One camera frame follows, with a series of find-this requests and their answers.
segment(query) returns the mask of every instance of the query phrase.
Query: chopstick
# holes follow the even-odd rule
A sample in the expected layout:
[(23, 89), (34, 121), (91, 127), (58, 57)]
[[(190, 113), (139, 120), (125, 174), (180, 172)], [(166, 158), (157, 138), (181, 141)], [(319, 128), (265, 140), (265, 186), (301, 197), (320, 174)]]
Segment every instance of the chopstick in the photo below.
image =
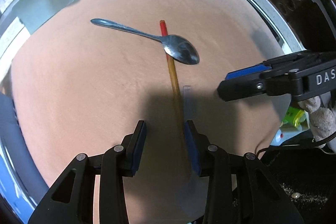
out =
[[(167, 36), (167, 26), (166, 22), (164, 20), (160, 20), (160, 27), (161, 27), (161, 34), (162, 36)], [(173, 102), (174, 102), (174, 108), (175, 108), (175, 115), (177, 120), (177, 129), (179, 131), (180, 135), (180, 141), (181, 146), (184, 151), (184, 155), (186, 156), (186, 160), (188, 161), (188, 151), (186, 149), (185, 140), (184, 140), (184, 117), (183, 117), (183, 103), (182, 103), (182, 96), (180, 92), (179, 87), (179, 80), (177, 78), (176, 68), (175, 68), (175, 62), (174, 59), (166, 53), (166, 59), (168, 64), (168, 70), (169, 70), (169, 76), (171, 81), (171, 86), (173, 89)], [(191, 169), (189, 166), (189, 169), (186, 170), (187, 174), (191, 174)]]

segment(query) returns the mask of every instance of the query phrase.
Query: pink cloth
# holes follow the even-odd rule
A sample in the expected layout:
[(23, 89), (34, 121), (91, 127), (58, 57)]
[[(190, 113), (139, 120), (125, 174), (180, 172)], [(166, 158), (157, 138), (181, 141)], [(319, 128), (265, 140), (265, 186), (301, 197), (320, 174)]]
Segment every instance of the pink cloth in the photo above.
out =
[(191, 41), (200, 63), (176, 62), (176, 69), (180, 88), (193, 88), (196, 128), (239, 155), (268, 146), (282, 118), (266, 96), (226, 103), (214, 92), (228, 72), (281, 55), (280, 46), (246, 0), (78, 0), (39, 28), (13, 60), (18, 119), (48, 185), (77, 154), (104, 153), (143, 119), (148, 135), (140, 169), (124, 179), (130, 223), (200, 217), (207, 179), (188, 176), (162, 45), (95, 26), (92, 18), (155, 35), (163, 19), (168, 33)]

